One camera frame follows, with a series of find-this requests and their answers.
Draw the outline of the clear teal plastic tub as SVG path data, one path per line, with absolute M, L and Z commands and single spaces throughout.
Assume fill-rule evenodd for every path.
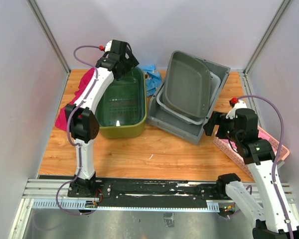
M 136 67 L 114 80 L 103 94 L 95 115 L 102 127 L 134 125 L 145 114 L 144 73 Z

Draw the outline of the dark grey plastic tub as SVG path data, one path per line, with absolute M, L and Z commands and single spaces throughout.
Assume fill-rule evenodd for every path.
M 190 119 L 207 116 L 211 75 L 199 59 L 181 51 L 172 53 L 163 92 L 163 103 Z

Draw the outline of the olive green slotted basket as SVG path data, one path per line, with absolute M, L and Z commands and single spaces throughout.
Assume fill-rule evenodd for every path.
M 138 137 L 147 117 L 145 75 L 136 67 L 114 81 L 98 103 L 96 119 L 107 139 Z

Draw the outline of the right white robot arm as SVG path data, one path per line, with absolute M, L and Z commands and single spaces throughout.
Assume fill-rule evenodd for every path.
M 251 172 L 261 198 L 258 203 L 234 174 L 220 175 L 216 194 L 232 199 L 251 223 L 255 239 L 299 239 L 295 219 L 274 166 L 276 154 L 271 144 L 259 137 L 258 116 L 252 109 L 237 109 L 233 118 L 213 112 L 204 126 L 210 136 L 218 125 L 216 136 L 235 143 L 238 154 Z

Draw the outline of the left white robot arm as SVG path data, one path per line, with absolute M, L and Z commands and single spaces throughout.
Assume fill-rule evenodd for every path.
M 97 49 L 104 54 L 91 66 L 94 72 L 90 82 L 79 98 L 65 107 L 67 137 L 76 148 L 77 158 L 74 179 L 68 182 L 69 197 L 93 197 L 100 191 L 93 163 L 94 140 L 100 128 L 95 111 L 110 84 L 139 64 L 127 42 L 111 40 Z

